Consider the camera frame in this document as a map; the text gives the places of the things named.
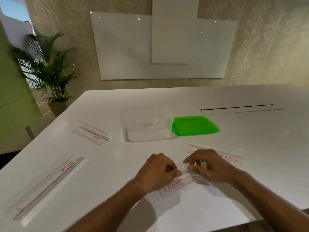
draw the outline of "green plastic lid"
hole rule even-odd
[[[174,118],[172,131],[177,136],[194,136],[214,134],[220,129],[205,116],[183,116]]]

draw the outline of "potted plant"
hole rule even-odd
[[[54,42],[61,36],[61,32],[52,37],[26,35],[28,52],[9,45],[10,58],[21,67],[21,74],[28,79],[31,88],[42,91],[42,95],[47,94],[44,99],[56,117],[67,108],[66,101],[72,97],[66,86],[76,77],[75,72],[71,72],[74,64],[66,63],[66,56],[77,48],[56,50]]]

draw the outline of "patterned wallpaper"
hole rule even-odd
[[[102,81],[90,11],[152,14],[152,0],[25,0],[38,34],[62,30],[60,49],[78,47],[69,60],[85,90],[293,83],[308,86],[309,0],[200,0],[198,18],[239,20],[224,79]]]

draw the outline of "brown planter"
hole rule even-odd
[[[54,114],[55,117],[60,116],[60,114],[67,109],[66,102],[48,103],[48,106],[52,110],[52,113]]]

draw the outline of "clear plastic container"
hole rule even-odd
[[[123,109],[120,122],[126,142],[170,139],[174,118],[167,107]]]

